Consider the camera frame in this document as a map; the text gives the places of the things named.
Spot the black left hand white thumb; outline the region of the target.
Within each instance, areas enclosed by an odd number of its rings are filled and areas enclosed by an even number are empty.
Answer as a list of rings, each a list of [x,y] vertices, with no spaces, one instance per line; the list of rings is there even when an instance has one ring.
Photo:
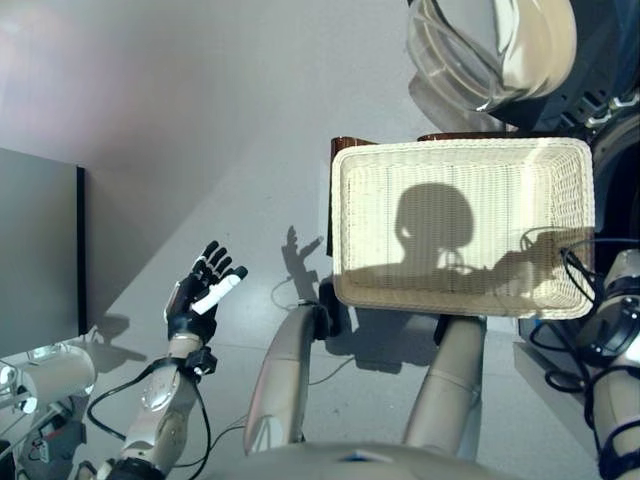
[[[167,337],[193,335],[202,345],[214,336],[219,303],[248,275],[244,266],[232,266],[228,250],[211,241],[179,280],[164,309]]]

